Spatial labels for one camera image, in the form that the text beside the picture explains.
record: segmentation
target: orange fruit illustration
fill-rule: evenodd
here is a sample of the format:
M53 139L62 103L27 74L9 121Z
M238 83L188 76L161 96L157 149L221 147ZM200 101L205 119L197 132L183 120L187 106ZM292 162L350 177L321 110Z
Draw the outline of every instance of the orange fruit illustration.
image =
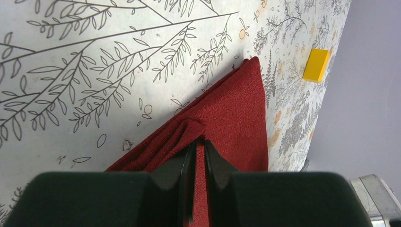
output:
M239 32L239 38L240 39L244 39L245 38L245 30L241 29L241 31Z

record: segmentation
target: fern pattern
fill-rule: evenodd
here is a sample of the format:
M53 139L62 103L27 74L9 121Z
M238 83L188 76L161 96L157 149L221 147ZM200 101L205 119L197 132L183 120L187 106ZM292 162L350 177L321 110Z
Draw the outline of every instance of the fern pattern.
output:
M27 177L107 168L253 56L261 63L269 169L295 171L350 3L8 1L0 16L8 21L0 31L0 156L18 171L0 165L5 185L16 189L0 191L0 227ZM321 84L302 80L311 48L331 52Z

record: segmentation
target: fabric fold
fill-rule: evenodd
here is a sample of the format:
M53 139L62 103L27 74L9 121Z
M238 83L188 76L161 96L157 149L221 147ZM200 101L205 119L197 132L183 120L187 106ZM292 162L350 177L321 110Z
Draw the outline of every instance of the fabric fold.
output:
M194 222L209 225L203 141L241 171L267 171L265 99L259 59L219 80L179 114L157 129L107 171L152 172L198 139Z

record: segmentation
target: metal object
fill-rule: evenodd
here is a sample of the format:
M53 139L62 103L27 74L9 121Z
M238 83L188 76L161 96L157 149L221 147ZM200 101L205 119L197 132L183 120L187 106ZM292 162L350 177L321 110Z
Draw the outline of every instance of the metal object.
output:
M374 227L394 226L401 221L401 205L387 184L376 175L351 180Z

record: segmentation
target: red cloth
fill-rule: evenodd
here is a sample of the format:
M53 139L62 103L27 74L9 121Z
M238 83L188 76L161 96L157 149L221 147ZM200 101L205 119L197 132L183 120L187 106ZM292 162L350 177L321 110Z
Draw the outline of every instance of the red cloth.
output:
M267 171L265 100L259 59L245 60L107 171L152 172L201 138L197 147L194 223L209 225L204 139L241 171Z

